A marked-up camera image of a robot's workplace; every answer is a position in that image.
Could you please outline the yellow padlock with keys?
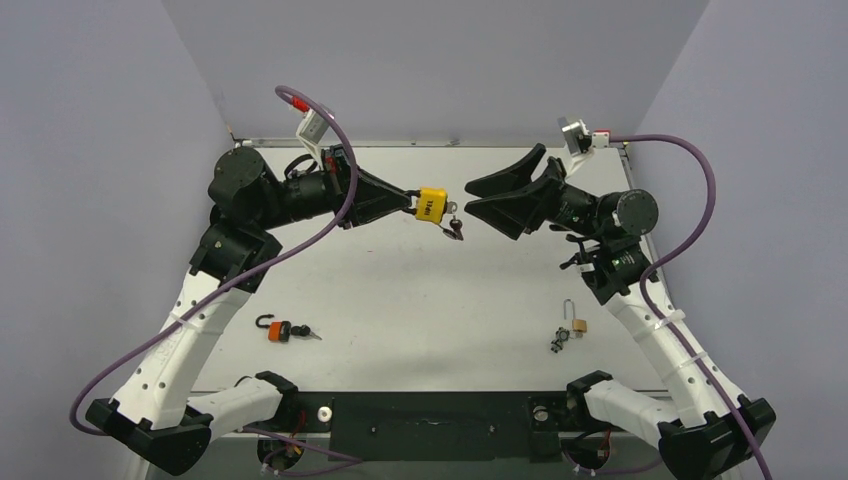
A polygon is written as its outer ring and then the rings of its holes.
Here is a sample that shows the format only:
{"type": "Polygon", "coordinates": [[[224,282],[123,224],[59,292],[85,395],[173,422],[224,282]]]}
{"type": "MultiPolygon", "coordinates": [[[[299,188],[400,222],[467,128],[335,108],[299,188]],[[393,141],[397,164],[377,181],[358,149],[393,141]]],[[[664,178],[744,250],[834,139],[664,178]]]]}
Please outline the yellow padlock with keys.
{"type": "Polygon", "coordinates": [[[421,187],[408,190],[409,205],[403,212],[417,221],[436,225],[450,240],[463,241],[463,222],[457,217],[458,204],[449,199],[443,188],[421,187]]]}

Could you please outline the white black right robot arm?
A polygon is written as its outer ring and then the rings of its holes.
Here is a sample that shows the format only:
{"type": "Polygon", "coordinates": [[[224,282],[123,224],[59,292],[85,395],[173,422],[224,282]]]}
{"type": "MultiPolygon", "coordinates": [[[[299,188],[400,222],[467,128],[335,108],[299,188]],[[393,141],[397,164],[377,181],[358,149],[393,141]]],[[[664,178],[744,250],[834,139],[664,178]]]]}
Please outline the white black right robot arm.
{"type": "Polygon", "coordinates": [[[566,233],[578,247],[567,266],[627,330],[669,394],[661,402],[595,371],[567,385],[566,418],[590,432],[616,427],[639,438],[678,479],[715,479],[762,461],[775,411],[728,379],[668,298],[641,244],[658,220],[655,199],[641,189],[592,194],[571,183],[597,152],[572,147],[562,159],[539,144],[465,187],[466,212],[510,239],[543,225],[566,233]]]}

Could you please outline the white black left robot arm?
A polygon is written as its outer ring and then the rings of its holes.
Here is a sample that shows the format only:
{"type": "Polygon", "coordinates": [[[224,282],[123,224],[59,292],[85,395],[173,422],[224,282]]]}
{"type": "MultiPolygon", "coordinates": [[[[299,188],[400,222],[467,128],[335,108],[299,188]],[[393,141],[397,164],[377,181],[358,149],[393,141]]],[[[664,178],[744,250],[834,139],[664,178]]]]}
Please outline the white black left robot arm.
{"type": "Polygon", "coordinates": [[[261,153],[237,147],[217,161],[208,193],[210,225],[160,334],[128,381],[86,412],[100,432],[171,475],[189,471],[209,445],[253,424],[291,427],[296,386],[263,371],[234,387],[196,396],[193,386],[221,335],[283,251],[278,227],[326,213],[349,229],[411,212],[414,194],[355,170],[341,146],[310,156],[304,171],[278,178],[261,153]]]}

